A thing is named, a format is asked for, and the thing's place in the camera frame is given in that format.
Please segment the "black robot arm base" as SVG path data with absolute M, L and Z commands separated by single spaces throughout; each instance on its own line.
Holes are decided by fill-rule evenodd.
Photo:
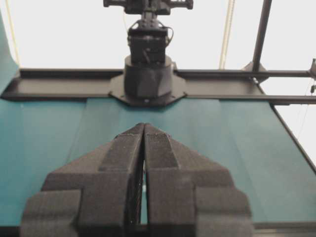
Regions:
M 104 7 L 122 6 L 130 15 L 141 15 L 127 31 L 130 55 L 123 73 L 110 81 L 109 95 L 135 107 L 162 107 L 186 96 L 186 81 L 174 72 L 166 55 L 172 29 L 158 20 L 173 8 L 192 9 L 192 0 L 105 0 Z

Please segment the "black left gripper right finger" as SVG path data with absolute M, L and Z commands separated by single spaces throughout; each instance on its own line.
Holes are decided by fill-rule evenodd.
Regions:
M 167 133 L 144 129 L 149 232 L 153 237 L 250 237 L 248 197 L 230 171 Z

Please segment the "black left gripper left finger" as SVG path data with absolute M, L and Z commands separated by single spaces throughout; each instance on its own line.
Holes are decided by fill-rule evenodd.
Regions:
M 49 173 L 26 203 L 20 236 L 128 236 L 140 221 L 143 131 L 139 123 Z

